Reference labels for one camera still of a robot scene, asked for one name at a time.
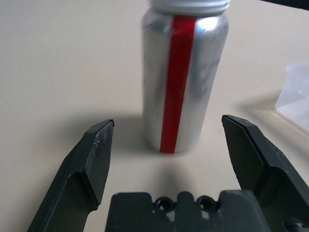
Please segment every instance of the clear plastic container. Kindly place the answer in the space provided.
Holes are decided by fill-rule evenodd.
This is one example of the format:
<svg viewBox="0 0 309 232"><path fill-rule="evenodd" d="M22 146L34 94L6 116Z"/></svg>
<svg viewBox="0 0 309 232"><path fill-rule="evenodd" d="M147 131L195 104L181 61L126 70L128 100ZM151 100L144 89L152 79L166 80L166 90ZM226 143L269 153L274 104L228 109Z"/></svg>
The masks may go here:
<svg viewBox="0 0 309 232"><path fill-rule="evenodd" d="M290 65L286 72L276 109L309 132L309 62Z"/></svg>

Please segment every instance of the silver bottle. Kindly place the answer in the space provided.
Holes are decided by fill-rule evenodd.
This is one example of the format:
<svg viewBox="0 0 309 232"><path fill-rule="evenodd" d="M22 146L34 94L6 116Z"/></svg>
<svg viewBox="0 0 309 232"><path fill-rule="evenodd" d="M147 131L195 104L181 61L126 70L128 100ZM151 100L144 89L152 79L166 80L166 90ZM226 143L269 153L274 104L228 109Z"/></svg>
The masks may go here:
<svg viewBox="0 0 309 232"><path fill-rule="evenodd" d="M160 152L198 139L228 32L229 0L152 0L143 17L143 128Z"/></svg>

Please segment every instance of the table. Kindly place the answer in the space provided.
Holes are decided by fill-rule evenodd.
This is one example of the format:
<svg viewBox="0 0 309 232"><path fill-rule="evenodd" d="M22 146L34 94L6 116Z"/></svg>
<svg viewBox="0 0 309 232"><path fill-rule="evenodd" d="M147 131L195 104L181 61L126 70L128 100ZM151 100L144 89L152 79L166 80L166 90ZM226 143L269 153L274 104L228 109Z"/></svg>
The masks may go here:
<svg viewBox="0 0 309 232"><path fill-rule="evenodd" d="M0 2L0 231L30 225L64 157L92 124L115 120L109 177L85 232L102 232L111 196L147 191L214 199L239 189L222 114L255 123L309 184L308 135L274 110L285 67L308 59L309 12L233 0L201 140L176 156L140 138L141 32L147 2Z"/></svg>

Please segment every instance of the bottle cap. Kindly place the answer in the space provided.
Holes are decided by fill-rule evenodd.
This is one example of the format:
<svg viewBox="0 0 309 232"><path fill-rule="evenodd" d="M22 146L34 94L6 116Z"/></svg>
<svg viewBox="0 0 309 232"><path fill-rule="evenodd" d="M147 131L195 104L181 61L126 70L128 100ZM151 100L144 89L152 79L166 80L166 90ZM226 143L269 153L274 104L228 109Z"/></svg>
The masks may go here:
<svg viewBox="0 0 309 232"><path fill-rule="evenodd" d="M222 14L230 0L151 0L151 5L168 14L213 16Z"/></svg>

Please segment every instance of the red stripe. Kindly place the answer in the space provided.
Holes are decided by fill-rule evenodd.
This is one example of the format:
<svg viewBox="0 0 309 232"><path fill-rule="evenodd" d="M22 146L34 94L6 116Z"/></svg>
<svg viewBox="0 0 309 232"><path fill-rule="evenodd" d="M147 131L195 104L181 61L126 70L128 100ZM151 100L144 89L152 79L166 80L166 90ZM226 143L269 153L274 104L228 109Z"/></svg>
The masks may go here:
<svg viewBox="0 0 309 232"><path fill-rule="evenodd" d="M160 152L175 152L195 23L192 17L173 19Z"/></svg>

